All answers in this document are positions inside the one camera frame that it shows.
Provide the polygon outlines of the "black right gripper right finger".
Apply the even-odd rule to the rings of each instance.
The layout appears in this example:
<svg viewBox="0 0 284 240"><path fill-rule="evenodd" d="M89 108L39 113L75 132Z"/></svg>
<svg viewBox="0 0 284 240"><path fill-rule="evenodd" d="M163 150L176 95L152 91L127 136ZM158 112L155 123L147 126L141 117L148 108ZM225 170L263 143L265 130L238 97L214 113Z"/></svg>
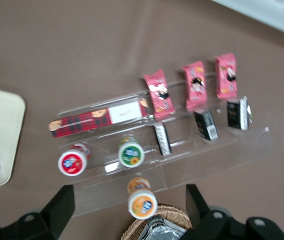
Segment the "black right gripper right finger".
<svg viewBox="0 0 284 240"><path fill-rule="evenodd" d="M268 218L253 216L241 223L221 208L210 208L195 184L186 185L186 210L192 227L182 240L284 240L284 232Z"/></svg>

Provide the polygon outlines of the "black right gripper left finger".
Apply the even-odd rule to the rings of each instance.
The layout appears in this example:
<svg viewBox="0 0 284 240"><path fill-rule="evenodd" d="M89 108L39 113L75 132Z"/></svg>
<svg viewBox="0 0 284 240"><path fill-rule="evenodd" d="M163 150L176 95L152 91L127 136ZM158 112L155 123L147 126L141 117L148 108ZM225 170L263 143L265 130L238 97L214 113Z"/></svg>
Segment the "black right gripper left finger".
<svg viewBox="0 0 284 240"><path fill-rule="evenodd" d="M0 227L0 240L57 240L74 211L74 186L64 185L40 212L25 214Z"/></svg>

